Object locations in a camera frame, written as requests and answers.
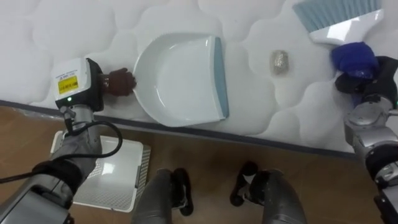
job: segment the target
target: white mattress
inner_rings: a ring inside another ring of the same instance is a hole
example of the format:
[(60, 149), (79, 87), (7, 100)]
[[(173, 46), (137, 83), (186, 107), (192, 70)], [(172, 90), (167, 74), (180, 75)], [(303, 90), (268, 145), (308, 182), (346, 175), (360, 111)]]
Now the white mattress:
[[(294, 0), (2, 0), (0, 100), (56, 108), (52, 67), (89, 57), (104, 72), (127, 67), (154, 38), (204, 32), (223, 39), (230, 117), (194, 128), (352, 152), (325, 45), (311, 43), (292, 11)], [(398, 56), (398, 1), (383, 0), (386, 18), (366, 42), (377, 55)], [(270, 72), (273, 50), (285, 50), (290, 71)], [(106, 97), (106, 116), (153, 122), (134, 96)], [(398, 121), (389, 126), (398, 133)]]

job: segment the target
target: yellow label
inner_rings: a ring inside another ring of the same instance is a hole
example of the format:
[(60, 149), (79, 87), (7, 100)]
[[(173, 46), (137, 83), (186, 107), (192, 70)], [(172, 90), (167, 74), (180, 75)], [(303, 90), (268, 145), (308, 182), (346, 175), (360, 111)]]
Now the yellow label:
[(72, 76), (58, 82), (58, 89), (60, 94), (77, 89), (78, 87), (79, 85), (77, 84), (76, 76)]

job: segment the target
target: robot leg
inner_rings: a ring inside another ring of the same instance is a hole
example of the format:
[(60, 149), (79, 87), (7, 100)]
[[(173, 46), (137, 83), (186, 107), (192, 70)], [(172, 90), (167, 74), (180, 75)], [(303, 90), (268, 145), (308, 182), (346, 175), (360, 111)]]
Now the robot leg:
[(254, 167), (257, 165), (247, 162), (241, 169), (230, 197), (231, 203), (240, 206), (245, 199), (264, 206), (262, 224), (306, 224), (299, 197), (281, 171), (256, 171)]
[(191, 215), (190, 181), (184, 169), (160, 169), (145, 187), (132, 216), (133, 224), (171, 224), (172, 208)]

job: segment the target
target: white bristles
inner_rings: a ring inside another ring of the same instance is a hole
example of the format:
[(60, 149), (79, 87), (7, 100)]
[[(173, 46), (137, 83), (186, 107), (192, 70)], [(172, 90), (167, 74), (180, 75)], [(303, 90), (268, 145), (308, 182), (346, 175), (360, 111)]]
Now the white bristles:
[(381, 9), (381, 0), (312, 0), (293, 6), (309, 32)]

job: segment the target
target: dustpan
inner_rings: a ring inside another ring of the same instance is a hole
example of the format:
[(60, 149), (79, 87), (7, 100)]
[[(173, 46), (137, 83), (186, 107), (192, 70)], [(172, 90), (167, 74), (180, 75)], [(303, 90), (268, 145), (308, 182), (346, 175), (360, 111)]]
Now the dustpan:
[(141, 53), (134, 76), (138, 102), (161, 124), (188, 126), (229, 115), (219, 37), (162, 35)]

